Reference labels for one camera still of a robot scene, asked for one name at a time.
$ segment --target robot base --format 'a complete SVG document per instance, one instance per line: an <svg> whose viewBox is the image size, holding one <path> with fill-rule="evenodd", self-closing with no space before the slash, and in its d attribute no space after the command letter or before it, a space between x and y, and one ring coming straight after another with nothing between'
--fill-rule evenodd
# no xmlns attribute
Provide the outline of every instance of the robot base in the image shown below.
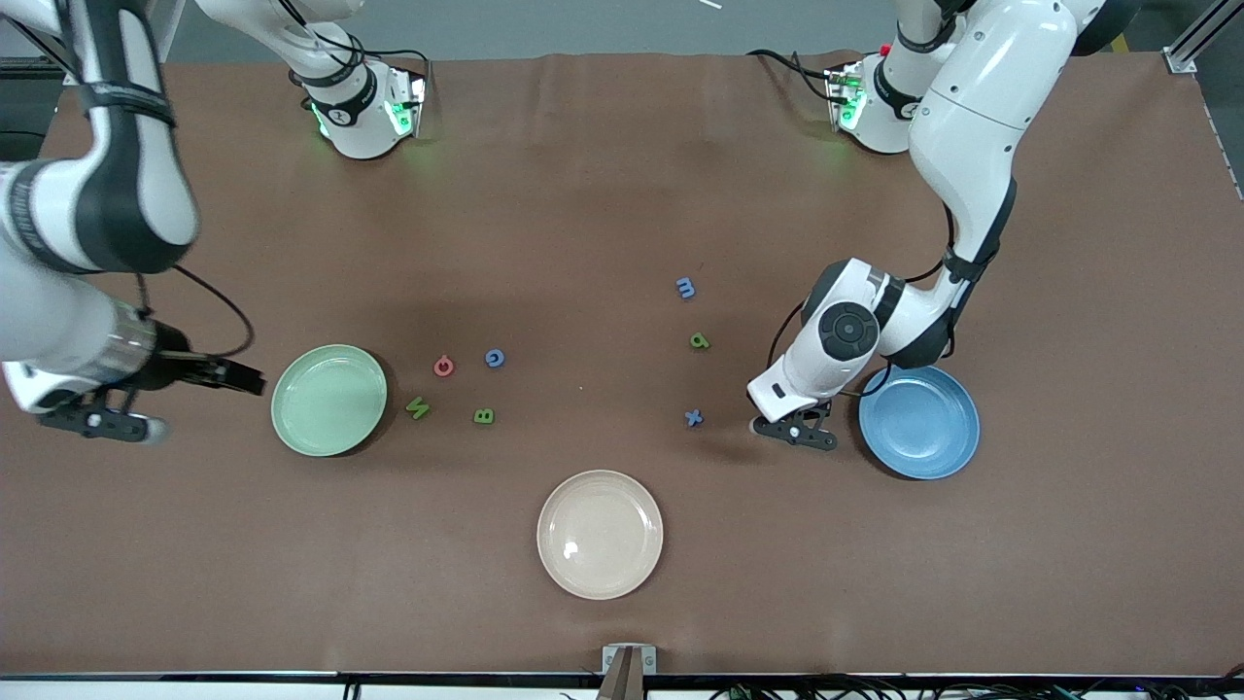
<svg viewBox="0 0 1244 700"><path fill-rule="evenodd" d="M771 424L764 417L751 419L748 426L751 433L761 438L781 440L787 445L812 448L829 453L838 446L838 439L830 431L822 430L825 419L830 418L830 405L816 407L804 412L795 412L785 419Z"/></svg>
<svg viewBox="0 0 1244 700"><path fill-rule="evenodd" d="M872 53L865 56L863 61L842 68L846 76L858 78L858 86L826 81L825 87L830 94L848 99L847 104L830 102L830 121L836 131L851 136L868 150L902 153L907 150L907 133L912 122L894 116L894 108L877 94L873 73L880 63L881 55Z"/></svg>

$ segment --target blue plate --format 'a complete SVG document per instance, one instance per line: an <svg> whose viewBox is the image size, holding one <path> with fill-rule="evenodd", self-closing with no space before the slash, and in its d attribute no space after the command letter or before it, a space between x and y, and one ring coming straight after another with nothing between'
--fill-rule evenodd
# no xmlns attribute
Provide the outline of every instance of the blue plate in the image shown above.
<svg viewBox="0 0 1244 700"><path fill-rule="evenodd" d="M872 375L865 392L881 384ZM912 479L945 479L980 443L980 417L968 390L937 368L894 369L881 392L860 400L860 429L878 460Z"/></svg>

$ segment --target floor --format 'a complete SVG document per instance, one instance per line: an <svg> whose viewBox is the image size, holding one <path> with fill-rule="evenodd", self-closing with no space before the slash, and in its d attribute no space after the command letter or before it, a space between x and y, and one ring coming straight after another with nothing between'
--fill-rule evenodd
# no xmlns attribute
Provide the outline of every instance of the floor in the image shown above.
<svg viewBox="0 0 1244 700"><path fill-rule="evenodd" d="M1148 0L1126 32L1132 51L1169 44L1209 0ZM367 4L343 22L373 48L417 47L433 58L520 58L546 53L743 53L771 47L807 53L868 50L889 41L888 2L857 0L545 0L457 2L389 0ZM0 53L7 35L0 32ZM185 4L169 61L270 61L267 48ZM1223 147L1244 167L1244 24L1229 27L1197 60L1205 102ZM6 80L0 63L0 158L27 159L51 121L57 80Z"/></svg>

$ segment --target small toy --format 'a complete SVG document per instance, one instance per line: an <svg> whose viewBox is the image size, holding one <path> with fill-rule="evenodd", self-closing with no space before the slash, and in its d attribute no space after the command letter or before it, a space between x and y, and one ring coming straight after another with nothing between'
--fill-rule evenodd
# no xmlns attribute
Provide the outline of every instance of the small toy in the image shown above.
<svg viewBox="0 0 1244 700"><path fill-rule="evenodd" d="M695 285L692 283L692 277L689 276L678 277L677 280L674 280L674 283L678 285L678 292L683 295L683 298L690 298L692 296L695 296Z"/></svg>
<svg viewBox="0 0 1244 700"><path fill-rule="evenodd" d="M419 420L423 418L424 414L432 410L432 407L428 407L427 404L423 403L423 397L415 397L414 402L411 402L409 404L406 405L406 410L411 412L412 419Z"/></svg>
<svg viewBox="0 0 1244 700"><path fill-rule="evenodd" d="M449 356L442 356L432 367L432 373L437 377L449 377L454 374L454 362L449 359Z"/></svg>

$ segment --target plate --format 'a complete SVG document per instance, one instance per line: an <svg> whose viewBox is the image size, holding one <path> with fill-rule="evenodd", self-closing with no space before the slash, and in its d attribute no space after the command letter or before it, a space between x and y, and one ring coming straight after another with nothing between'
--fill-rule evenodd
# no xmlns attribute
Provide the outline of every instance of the plate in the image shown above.
<svg viewBox="0 0 1244 700"><path fill-rule="evenodd" d="M353 344L325 344L294 361L276 383L272 428L296 453L340 455L376 430L387 400L376 358Z"/></svg>
<svg viewBox="0 0 1244 700"><path fill-rule="evenodd" d="M657 567L666 532L638 481L608 470L575 475L540 511L536 548L557 586L588 601L631 593Z"/></svg>
<svg viewBox="0 0 1244 700"><path fill-rule="evenodd" d="M872 375L865 392L881 384ZM937 368L894 369L877 394L860 400L860 429L878 460L921 480L962 470L980 443L980 417L968 390Z"/></svg>

